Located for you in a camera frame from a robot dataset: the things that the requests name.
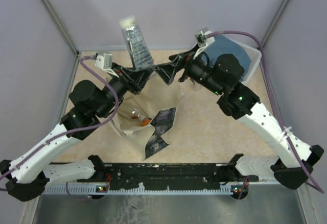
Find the grey tube white cap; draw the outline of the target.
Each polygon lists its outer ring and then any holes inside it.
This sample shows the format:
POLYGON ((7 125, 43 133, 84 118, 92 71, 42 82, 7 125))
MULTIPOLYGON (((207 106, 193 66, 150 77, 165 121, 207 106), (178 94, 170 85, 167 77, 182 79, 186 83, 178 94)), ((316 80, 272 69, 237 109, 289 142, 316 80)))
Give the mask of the grey tube white cap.
POLYGON ((135 16, 120 19, 119 24, 132 66, 135 69, 145 69, 154 66, 154 60, 135 16))

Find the clear square bottle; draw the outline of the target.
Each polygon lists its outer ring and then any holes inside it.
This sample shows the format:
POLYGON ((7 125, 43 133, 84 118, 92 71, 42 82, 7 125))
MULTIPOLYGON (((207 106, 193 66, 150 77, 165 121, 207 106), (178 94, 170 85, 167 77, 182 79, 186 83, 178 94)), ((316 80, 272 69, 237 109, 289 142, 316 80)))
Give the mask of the clear square bottle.
POLYGON ((191 87, 194 91, 199 91, 202 88, 202 85, 196 82, 195 80, 191 79, 191 87))

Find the cream canvas tote bag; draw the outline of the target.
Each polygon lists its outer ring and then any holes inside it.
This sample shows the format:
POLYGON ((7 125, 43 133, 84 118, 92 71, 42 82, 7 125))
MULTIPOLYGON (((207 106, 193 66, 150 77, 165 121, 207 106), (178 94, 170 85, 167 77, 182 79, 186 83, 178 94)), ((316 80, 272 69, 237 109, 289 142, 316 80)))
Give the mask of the cream canvas tote bag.
POLYGON ((167 85, 154 75, 139 95, 130 92, 124 95, 110 125, 122 139, 140 152, 141 160, 144 161, 172 143, 171 132, 182 98, 183 91, 178 82, 167 85), (131 119, 131 112, 135 108, 141 113, 139 119, 131 119), (141 127, 145 118, 151 118, 151 122, 141 127))

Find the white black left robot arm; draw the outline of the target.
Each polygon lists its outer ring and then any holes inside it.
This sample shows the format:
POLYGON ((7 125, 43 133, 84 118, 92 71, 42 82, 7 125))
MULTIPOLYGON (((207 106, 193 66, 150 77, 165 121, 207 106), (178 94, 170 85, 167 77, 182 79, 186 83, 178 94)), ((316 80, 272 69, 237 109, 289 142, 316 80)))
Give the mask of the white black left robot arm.
POLYGON ((103 89, 90 80, 78 82, 69 94, 74 107, 54 129, 21 157, 1 162, 1 178, 8 179, 5 191, 10 196, 26 202, 52 185, 72 181, 99 182, 106 177, 106 167, 96 155, 59 165, 52 164, 52 160, 102 126, 100 118, 113 119, 123 96, 127 92, 139 94, 153 69, 125 68, 115 63, 113 71, 109 82, 102 80, 103 89))

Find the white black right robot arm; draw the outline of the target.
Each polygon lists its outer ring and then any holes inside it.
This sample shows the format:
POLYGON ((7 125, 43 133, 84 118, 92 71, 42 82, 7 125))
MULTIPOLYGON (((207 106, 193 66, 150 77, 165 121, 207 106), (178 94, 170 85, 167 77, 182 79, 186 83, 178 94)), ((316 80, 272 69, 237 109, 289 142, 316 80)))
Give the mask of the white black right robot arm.
POLYGON ((194 53, 180 53, 170 59, 154 68, 167 85, 183 70, 179 82, 190 78, 219 95, 217 104, 222 112, 251 128, 277 154, 268 158, 241 156, 228 168, 232 180, 240 181, 246 176, 275 178, 295 190, 309 179, 323 148, 308 145, 278 123, 260 98, 240 82, 244 68, 234 55, 222 54, 214 65, 204 64, 194 53))

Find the orange blue tube in bag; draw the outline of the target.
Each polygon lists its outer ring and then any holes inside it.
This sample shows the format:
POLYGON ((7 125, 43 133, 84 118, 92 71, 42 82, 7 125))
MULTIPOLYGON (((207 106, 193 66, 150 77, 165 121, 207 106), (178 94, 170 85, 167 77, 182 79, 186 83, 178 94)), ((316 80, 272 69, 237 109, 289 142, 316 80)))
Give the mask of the orange blue tube in bag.
POLYGON ((140 124, 141 127, 147 126, 151 122, 151 118, 145 118, 140 124))

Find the blue folded towel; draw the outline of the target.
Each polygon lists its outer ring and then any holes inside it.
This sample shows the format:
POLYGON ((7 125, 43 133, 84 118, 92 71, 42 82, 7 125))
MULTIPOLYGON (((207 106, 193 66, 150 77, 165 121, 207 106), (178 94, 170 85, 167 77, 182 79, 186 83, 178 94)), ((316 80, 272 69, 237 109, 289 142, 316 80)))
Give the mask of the blue folded towel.
POLYGON ((246 69, 249 67, 251 59, 246 53, 246 51, 234 41, 219 35, 214 37, 215 42, 212 43, 204 52, 210 58, 210 64, 214 65, 217 58, 222 54, 233 54, 241 64, 241 66, 246 69))

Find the white plastic basket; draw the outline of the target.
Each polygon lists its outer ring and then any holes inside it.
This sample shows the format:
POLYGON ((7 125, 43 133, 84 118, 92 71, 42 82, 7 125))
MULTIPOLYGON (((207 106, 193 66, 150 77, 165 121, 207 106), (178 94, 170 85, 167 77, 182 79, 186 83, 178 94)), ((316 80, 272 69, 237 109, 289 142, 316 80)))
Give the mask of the white plastic basket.
POLYGON ((262 54, 261 54, 261 52, 259 50, 257 50, 254 47, 248 46, 246 44, 243 44, 243 43, 240 43, 240 42, 237 42, 237 41, 234 41, 234 42, 239 44, 246 51, 246 53, 248 54, 248 56, 251 59, 249 67, 244 69, 244 73, 242 74, 242 76, 240 78, 240 81, 243 84, 246 84, 251 79, 251 77, 254 74, 256 68, 258 67, 258 65, 259 65, 259 63, 261 61, 262 54))

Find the aluminium frame rail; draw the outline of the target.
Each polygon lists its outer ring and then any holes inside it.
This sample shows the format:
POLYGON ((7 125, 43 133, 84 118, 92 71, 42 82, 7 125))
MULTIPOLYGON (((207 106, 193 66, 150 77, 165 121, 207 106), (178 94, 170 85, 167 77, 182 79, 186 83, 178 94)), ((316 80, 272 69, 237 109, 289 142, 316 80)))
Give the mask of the aluminium frame rail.
POLYGON ((62 36, 63 40, 66 42, 66 44, 69 46, 71 51, 77 55, 79 53, 78 49, 76 48, 76 45, 68 32, 64 22, 62 21, 61 17, 59 16, 58 12, 56 11, 53 4, 50 2, 50 0, 41 0, 41 3, 45 7, 46 11, 48 12, 52 22, 54 23, 55 27, 59 31, 60 35, 62 36))

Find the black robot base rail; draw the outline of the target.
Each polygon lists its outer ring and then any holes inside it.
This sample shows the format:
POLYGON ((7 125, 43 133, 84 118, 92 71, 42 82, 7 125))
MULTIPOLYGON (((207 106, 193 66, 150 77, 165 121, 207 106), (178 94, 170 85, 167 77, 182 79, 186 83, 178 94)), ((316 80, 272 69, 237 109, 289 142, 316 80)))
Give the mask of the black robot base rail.
POLYGON ((90 179, 81 183, 104 183, 108 190, 136 190, 159 192, 220 190, 232 182, 258 182, 259 177, 241 175, 234 164, 215 163, 113 163, 106 164, 90 179))

